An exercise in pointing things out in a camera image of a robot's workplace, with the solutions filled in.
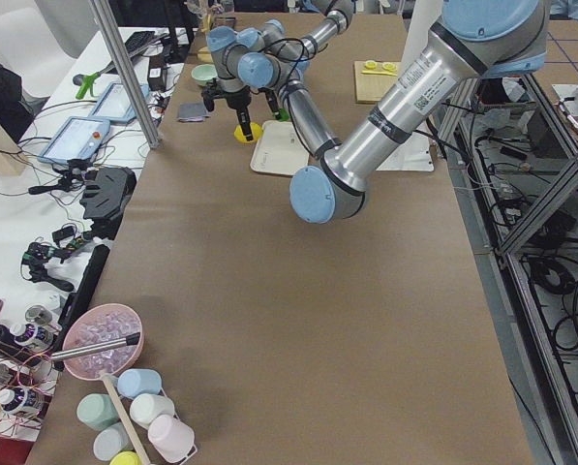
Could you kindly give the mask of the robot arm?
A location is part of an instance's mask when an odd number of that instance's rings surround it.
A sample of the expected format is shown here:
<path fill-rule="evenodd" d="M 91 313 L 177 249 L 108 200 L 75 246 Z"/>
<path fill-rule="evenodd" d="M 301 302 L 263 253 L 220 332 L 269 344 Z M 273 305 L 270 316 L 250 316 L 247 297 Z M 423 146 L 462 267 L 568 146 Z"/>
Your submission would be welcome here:
<path fill-rule="evenodd" d="M 331 131 L 303 81 L 306 63 L 350 26 L 349 1 L 317 1 L 322 22 L 290 40 L 283 25 L 235 31 L 227 26 L 206 37 L 217 71 L 203 93 L 212 108 L 218 99 L 235 109 L 245 137 L 252 133 L 250 91 L 270 95 L 285 109 L 315 162 L 289 184 L 294 212 L 322 224 L 357 214 L 367 200 L 368 177 L 457 86 L 471 78 L 501 78 L 538 70 L 546 57 L 550 5 L 546 1 L 446 1 L 415 60 L 372 107 L 367 118 L 340 140 Z"/>
<path fill-rule="evenodd" d="M 236 43 L 246 48 L 236 65 L 237 76 L 265 95 L 272 115 L 280 121 L 289 119 L 286 106 L 279 102 L 282 89 L 291 80 L 303 78 L 311 60 L 347 31 L 355 13 L 352 1 L 302 1 L 300 5 L 309 13 L 323 15 L 323 20 L 301 37 L 289 37 L 277 19 L 236 34 Z"/>

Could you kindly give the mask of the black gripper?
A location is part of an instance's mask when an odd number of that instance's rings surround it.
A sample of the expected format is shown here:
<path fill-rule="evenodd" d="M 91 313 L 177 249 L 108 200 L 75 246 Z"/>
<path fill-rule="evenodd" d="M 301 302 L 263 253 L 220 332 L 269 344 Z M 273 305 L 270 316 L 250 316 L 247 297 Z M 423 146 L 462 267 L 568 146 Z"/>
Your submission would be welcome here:
<path fill-rule="evenodd" d="M 275 91 L 269 88 L 263 88 L 263 92 L 273 117 L 276 120 L 281 120 L 282 111 L 278 105 L 278 100 Z"/>
<path fill-rule="evenodd" d="M 251 128 L 251 119 L 248 106 L 251 103 L 251 91 L 249 87 L 243 87 L 236 92 L 225 92 L 227 105 L 236 110 L 240 133 L 245 141 L 253 141 L 254 135 Z"/>

